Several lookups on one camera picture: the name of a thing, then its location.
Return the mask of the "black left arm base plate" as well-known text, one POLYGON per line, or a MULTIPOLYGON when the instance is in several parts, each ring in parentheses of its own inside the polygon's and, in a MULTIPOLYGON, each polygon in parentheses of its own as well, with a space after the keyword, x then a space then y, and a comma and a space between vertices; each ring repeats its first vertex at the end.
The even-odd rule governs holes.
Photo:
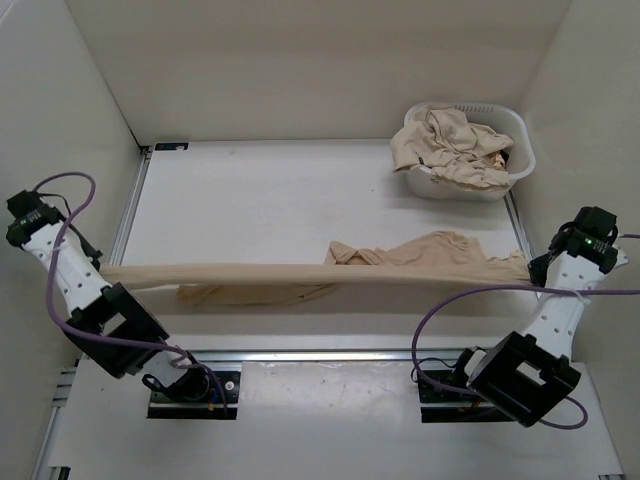
POLYGON ((235 420, 241 387, 239 370, 218 370, 218 384, 205 372, 188 374, 177 386, 163 386, 151 374, 142 383, 150 391, 149 419, 162 420, 235 420))

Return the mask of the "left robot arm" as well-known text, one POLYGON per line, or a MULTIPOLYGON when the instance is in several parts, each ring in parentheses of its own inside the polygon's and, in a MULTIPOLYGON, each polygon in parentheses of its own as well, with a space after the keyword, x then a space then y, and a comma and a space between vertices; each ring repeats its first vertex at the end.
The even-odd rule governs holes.
POLYGON ((66 217, 42 200, 43 195, 23 190, 7 200, 14 221, 7 229, 8 243, 33 255, 45 268, 58 254, 54 282, 68 311, 65 335, 111 376, 142 375, 142 383, 174 402, 204 401, 215 383, 196 365, 192 354, 165 349, 134 348, 106 343, 106 338, 137 341, 165 347, 169 334, 155 317, 120 283, 100 275, 102 253, 69 226, 61 244, 54 242, 66 217))

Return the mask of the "beige trousers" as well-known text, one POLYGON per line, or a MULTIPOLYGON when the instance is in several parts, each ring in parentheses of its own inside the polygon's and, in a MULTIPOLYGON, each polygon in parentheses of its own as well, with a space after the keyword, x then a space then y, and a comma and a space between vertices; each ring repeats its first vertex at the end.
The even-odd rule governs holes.
POLYGON ((528 262, 516 250, 489 257, 478 239, 437 231, 384 250, 333 241, 321 264, 173 264, 103 266, 102 277, 130 290, 173 287, 178 304, 288 306, 343 285, 527 285, 528 262))

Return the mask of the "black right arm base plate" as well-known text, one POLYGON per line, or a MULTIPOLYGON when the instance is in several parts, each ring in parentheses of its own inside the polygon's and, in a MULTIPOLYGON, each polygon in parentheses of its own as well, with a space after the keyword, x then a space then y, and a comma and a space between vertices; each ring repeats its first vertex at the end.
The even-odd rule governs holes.
POLYGON ((421 422, 424 424, 512 422, 507 415, 477 396, 436 389, 415 372, 411 379, 418 388, 421 422))

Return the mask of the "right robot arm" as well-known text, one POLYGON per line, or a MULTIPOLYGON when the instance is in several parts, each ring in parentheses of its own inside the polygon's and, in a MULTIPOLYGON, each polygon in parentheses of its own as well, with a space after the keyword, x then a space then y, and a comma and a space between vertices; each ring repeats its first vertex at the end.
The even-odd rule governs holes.
POLYGON ((524 427, 567 398, 581 378, 570 357, 587 295, 623 263, 617 236, 617 216, 597 206, 563 224, 548 251, 528 265, 531 284, 546 290, 530 325, 453 370, 452 393, 464 400, 478 395, 524 427))

